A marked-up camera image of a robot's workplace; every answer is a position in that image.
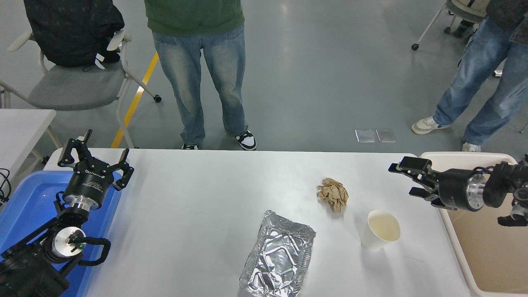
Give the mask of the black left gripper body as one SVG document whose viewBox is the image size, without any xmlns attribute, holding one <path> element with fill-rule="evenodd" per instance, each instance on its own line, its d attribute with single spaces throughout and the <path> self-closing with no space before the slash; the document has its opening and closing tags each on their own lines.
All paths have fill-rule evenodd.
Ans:
<svg viewBox="0 0 528 297">
<path fill-rule="evenodd" d="M 77 163 L 73 175 L 64 190 L 66 204 L 82 204 L 84 207 L 101 207 L 110 184 L 114 181 L 110 165 L 101 160 Z"/>
</svg>

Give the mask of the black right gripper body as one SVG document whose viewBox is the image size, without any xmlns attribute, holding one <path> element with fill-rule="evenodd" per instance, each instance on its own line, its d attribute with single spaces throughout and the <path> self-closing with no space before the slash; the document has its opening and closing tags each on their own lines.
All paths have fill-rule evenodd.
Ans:
<svg viewBox="0 0 528 297">
<path fill-rule="evenodd" d="M 475 211 L 467 197 L 468 182 L 474 175 L 473 170 L 463 169 L 448 169 L 437 173 L 441 207 L 448 210 Z"/>
</svg>

